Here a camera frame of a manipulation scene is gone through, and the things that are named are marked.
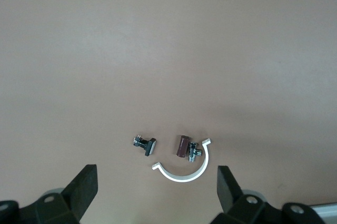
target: black plastic part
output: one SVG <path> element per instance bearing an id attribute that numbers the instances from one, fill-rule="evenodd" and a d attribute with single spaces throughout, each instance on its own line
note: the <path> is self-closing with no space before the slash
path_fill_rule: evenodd
<path id="1" fill-rule="evenodd" d="M 225 213 L 243 196 L 243 192 L 228 166 L 218 166 L 216 190 L 222 210 Z"/>
<path id="2" fill-rule="evenodd" d="M 152 138 L 148 141 L 147 146 L 145 148 L 145 155 L 147 157 L 151 154 L 151 149 L 152 149 L 153 144 L 155 144 L 155 142 L 156 142 L 155 138 Z"/>
<path id="3" fill-rule="evenodd" d="M 19 205 L 14 200 L 0 201 L 0 223 L 14 221 L 14 216 L 19 210 Z"/>
<path id="4" fill-rule="evenodd" d="M 217 195 L 224 213 L 211 224 L 324 224 L 321 217 L 304 204 L 287 203 L 279 210 L 257 196 L 243 194 L 227 166 L 218 166 Z M 292 206 L 300 208 L 296 212 Z"/>
<path id="5" fill-rule="evenodd" d="M 249 203 L 247 200 L 249 197 L 253 197 L 256 202 Z M 227 214 L 242 223 L 253 224 L 256 222 L 263 209 L 264 202 L 260 198 L 245 194 L 237 200 Z"/>
<path id="6" fill-rule="evenodd" d="M 98 192 L 97 166 L 86 165 L 84 169 L 61 192 L 62 197 L 80 220 Z"/>
<path id="7" fill-rule="evenodd" d="M 97 166 L 87 165 L 62 193 L 49 193 L 21 209 L 16 201 L 0 201 L 7 205 L 0 224 L 78 224 L 97 191 Z"/>
<path id="8" fill-rule="evenodd" d="M 59 193 L 47 194 L 39 198 L 35 204 L 37 222 L 40 224 L 79 224 Z"/>
<path id="9" fill-rule="evenodd" d="M 294 212 L 291 207 L 303 209 L 303 213 Z M 286 203 L 282 208 L 284 222 L 293 224 L 324 224 L 320 216 L 309 206 L 300 203 Z"/>

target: curved white clip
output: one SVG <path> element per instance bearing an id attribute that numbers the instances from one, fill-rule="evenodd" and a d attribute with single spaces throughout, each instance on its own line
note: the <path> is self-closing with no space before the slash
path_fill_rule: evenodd
<path id="1" fill-rule="evenodd" d="M 167 170 L 164 169 L 164 167 L 162 166 L 162 164 L 160 162 L 152 165 L 152 169 L 159 169 L 160 172 L 167 177 L 168 179 L 175 181 L 175 182 L 180 182 L 180 183 L 185 183 L 185 182 L 190 182 L 194 179 L 197 179 L 198 177 L 200 177 L 202 175 L 202 173 L 204 173 L 208 163 L 209 163 L 209 151 L 207 149 L 207 145 L 211 143 L 211 139 L 206 139 L 202 142 L 202 147 L 205 150 L 205 160 L 204 163 L 201 165 L 201 167 L 195 171 L 194 173 L 187 175 L 187 176 L 176 176 L 173 175 L 171 173 L 169 173 Z"/>

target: silver screw head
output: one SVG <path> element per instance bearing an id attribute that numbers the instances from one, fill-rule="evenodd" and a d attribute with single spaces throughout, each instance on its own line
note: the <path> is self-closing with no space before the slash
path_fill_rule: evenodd
<path id="1" fill-rule="evenodd" d="M 6 210 L 8 208 L 8 204 L 2 204 L 0 206 L 0 211 Z"/>
<path id="2" fill-rule="evenodd" d="M 303 213 L 304 213 L 303 208 L 300 207 L 300 206 L 297 206 L 297 205 L 295 205 L 295 204 L 293 204 L 293 205 L 290 207 L 290 209 L 291 209 L 293 212 L 295 212 L 295 213 L 299 213 L 299 214 L 303 214 Z"/>
<path id="3" fill-rule="evenodd" d="M 250 203 L 250 204 L 257 204 L 257 199 L 255 198 L 255 197 L 253 197 L 253 196 L 248 196 L 247 198 L 246 198 L 246 200 L 248 201 L 248 203 Z"/>
<path id="4" fill-rule="evenodd" d="M 44 202 L 45 203 L 52 202 L 54 199 L 55 199 L 54 196 L 49 196 L 49 197 L 47 197 L 47 198 L 44 199 Z"/>

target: beige surface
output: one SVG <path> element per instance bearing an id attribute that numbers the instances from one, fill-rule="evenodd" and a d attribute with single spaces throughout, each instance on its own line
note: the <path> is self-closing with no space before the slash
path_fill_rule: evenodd
<path id="1" fill-rule="evenodd" d="M 216 169 L 274 206 L 337 201 L 337 0 L 0 0 L 0 198 L 98 165 L 90 223 L 209 223 Z M 132 146 L 155 137 L 154 155 Z M 175 155 L 210 137 L 210 164 Z"/>

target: brown cylinder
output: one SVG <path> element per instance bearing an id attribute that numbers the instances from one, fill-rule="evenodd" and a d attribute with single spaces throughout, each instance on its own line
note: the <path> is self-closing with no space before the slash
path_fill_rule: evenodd
<path id="1" fill-rule="evenodd" d="M 189 142 L 191 138 L 188 136 L 181 136 L 180 143 L 179 143 L 179 148 L 177 151 L 177 156 L 179 157 L 186 157 L 187 149 L 189 147 Z"/>

